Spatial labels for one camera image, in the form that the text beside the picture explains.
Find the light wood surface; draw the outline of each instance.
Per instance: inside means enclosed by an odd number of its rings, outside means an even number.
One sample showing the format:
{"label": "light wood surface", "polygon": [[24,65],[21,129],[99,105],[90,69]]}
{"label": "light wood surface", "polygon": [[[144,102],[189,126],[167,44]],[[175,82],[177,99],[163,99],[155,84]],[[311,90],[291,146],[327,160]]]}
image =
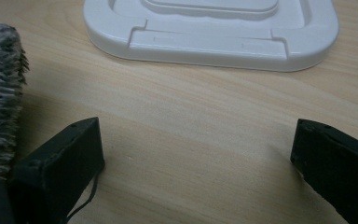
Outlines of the light wood surface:
{"label": "light wood surface", "polygon": [[328,57],[274,73],[122,60],[90,43],[82,0],[0,0],[31,66],[19,158],[99,117],[106,169],[71,223],[345,223],[289,161],[297,119],[358,138],[358,0],[334,4]]}

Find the wooden table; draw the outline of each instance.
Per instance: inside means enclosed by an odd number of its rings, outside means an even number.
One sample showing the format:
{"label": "wooden table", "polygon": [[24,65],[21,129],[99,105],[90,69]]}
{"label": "wooden table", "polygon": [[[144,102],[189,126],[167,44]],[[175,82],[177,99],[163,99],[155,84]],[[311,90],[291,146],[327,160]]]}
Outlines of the wooden table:
{"label": "wooden table", "polygon": [[99,117],[106,169],[71,223],[345,223],[289,161],[297,119],[358,138],[358,0],[334,4],[327,59],[274,73],[122,60],[89,41],[83,1],[0,0],[31,65],[19,158]]}

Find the white plastic base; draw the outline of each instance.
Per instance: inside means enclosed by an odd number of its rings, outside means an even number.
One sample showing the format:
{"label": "white plastic base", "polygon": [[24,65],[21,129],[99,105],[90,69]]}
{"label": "white plastic base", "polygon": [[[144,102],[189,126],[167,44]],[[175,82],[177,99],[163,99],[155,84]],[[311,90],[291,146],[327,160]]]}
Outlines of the white plastic base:
{"label": "white plastic base", "polygon": [[331,0],[86,0],[90,40],[120,58],[296,71],[337,39]]}

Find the white plastic tray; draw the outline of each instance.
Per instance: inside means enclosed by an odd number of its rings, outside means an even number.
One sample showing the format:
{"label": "white plastic tray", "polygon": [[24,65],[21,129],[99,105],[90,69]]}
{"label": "white plastic tray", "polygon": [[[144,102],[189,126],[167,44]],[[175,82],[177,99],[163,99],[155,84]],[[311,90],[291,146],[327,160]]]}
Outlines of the white plastic tray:
{"label": "white plastic tray", "polygon": [[90,40],[120,58],[296,71],[339,30],[331,0],[86,0]]}

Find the wood grain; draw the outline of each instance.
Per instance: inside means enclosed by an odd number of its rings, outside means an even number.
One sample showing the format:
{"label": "wood grain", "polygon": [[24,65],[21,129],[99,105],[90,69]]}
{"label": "wood grain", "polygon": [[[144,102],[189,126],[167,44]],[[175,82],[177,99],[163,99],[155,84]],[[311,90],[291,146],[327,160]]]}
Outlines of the wood grain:
{"label": "wood grain", "polygon": [[297,119],[358,138],[358,0],[334,4],[327,59],[274,73],[122,60],[90,43],[83,1],[0,0],[31,65],[18,157],[98,116],[106,169],[71,223],[345,223],[289,161]]}

